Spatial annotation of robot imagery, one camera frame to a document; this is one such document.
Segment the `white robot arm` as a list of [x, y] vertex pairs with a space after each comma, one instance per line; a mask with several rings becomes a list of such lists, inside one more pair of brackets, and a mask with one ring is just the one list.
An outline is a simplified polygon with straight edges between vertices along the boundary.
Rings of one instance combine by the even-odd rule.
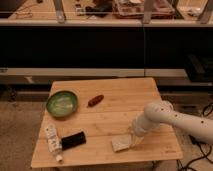
[[143, 112], [132, 120], [131, 147], [138, 146], [143, 137], [161, 123], [184, 130], [193, 137], [213, 145], [213, 120], [174, 110], [169, 101], [147, 103]]

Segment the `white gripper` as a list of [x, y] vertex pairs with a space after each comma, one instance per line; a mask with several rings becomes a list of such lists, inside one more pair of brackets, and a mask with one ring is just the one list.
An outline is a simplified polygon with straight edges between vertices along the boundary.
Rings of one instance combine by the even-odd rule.
[[130, 134], [132, 142], [131, 147], [135, 148], [136, 146], [140, 145], [141, 142], [143, 141], [142, 136], [147, 134], [152, 128], [153, 124], [149, 119], [147, 119], [144, 115], [137, 116], [132, 121], [132, 127], [131, 126], [128, 127], [128, 133]]

